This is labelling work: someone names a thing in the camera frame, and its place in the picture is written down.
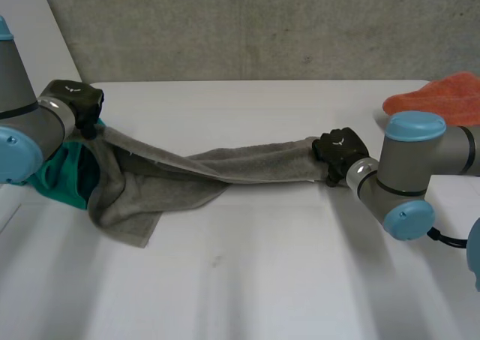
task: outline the light blue cap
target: light blue cap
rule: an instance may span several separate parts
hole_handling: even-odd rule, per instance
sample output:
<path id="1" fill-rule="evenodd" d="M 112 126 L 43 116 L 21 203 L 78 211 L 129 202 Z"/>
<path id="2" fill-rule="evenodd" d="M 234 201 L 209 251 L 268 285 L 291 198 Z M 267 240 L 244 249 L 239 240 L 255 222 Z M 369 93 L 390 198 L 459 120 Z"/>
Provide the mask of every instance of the light blue cap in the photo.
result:
<path id="1" fill-rule="evenodd" d="M 480 291 L 480 218 L 474 223 L 466 242 L 466 261 L 477 278 L 475 287 Z"/>
<path id="2" fill-rule="evenodd" d="M 0 16 L 0 41 L 12 41 L 14 36 L 10 32 L 5 19 Z"/>
<path id="3" fill-rule="evenodd" d="M 386 216 L 383 228 L 397 240 L 424 236 L 434 225 L 435 211 L 424 200 L 412 200 L 395 207 Z"/>
<path id="4" fill-rule="evenodd" d="M 447 129 L 443 117 L 422 111 L 403 111 L 390 118 L 385 135 L 396 141 L 427 141 L 442 136 Z"/>
<path id="5" fill-rule="evenodd" d="M 0 183 L 26 180 L 43 162 L 35 141 L 23 132 L 0 126 Z"/>

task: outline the gray wall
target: gray wall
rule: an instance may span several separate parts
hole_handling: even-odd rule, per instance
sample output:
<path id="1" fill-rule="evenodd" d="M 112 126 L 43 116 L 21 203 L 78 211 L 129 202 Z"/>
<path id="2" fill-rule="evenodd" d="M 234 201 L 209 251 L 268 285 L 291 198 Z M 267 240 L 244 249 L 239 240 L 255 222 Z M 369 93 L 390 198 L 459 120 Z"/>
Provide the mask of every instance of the gray wall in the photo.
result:
<path id="1" fill-rule="evenodd" d="M 480 74 L 480 0 L 48 0 L 82 78 Z"/>

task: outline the white table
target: white table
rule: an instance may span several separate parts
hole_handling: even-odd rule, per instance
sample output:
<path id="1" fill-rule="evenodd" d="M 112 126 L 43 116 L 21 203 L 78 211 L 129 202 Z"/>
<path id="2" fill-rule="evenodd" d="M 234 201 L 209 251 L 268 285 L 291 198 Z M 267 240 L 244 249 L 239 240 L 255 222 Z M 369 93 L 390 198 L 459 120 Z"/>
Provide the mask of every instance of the white table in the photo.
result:
<path id="1" fill-rule="evenodd" d="M 378 157 L 373 113 L 422 81 L 101 83 L 103 120 L 189 155 L 350 126 Z M 480 179 L 435 177 L 450 236 L 480 216 Z M 0 337 L 67 339 L 478 339 L 464 251 L 398 242 L 345 188 L 234 186 L 164 214 L 145 249 L 33 191 L 0 234 Z"/>

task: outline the gray towel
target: gray towel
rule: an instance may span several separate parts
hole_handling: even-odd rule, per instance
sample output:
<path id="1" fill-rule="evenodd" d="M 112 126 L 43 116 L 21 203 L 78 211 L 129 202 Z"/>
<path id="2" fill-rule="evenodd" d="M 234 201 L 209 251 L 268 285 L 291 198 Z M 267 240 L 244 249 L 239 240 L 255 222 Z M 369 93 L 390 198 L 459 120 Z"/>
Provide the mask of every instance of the gray towel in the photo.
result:
<path id="1" fill-rule="evenodd" d="M 182 157 L 97 126 L 87 141 L 100 165 L 100 181 L 88 201 L 95 225 L 114 239 L 145 247 L 164 211 L 192 209 L 215 199 L 230 184 L 323 180 L 326 166 L 305 140 L 215 149 Z"/>

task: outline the robotic arm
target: robotic arm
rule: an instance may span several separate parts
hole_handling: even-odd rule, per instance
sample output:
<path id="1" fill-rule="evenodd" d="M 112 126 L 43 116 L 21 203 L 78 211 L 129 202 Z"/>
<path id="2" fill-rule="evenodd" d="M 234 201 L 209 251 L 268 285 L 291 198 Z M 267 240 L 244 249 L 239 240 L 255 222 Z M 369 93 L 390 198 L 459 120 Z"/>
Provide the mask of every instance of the robotic arm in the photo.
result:
<path id="1" fill-rule="evenodd" d="M 75 128 L 86 139 L 104 94 L 84 83 L 54 80 L 37 99 L 3 17 L 0 17 L 0 184 L 35 173 Z"/>
<path id="2" fill-rule="evenodd" d="M 480 127 L 446 126 L 433 113 L 406 111 L 390 118 L 379 162 L 349 128 L 313 142 L 328 163 L 327 184 L 342 179 L 395 239 L 424 236 L 435 212 L 425 201 L 432 175 L 480 175 Z"/>

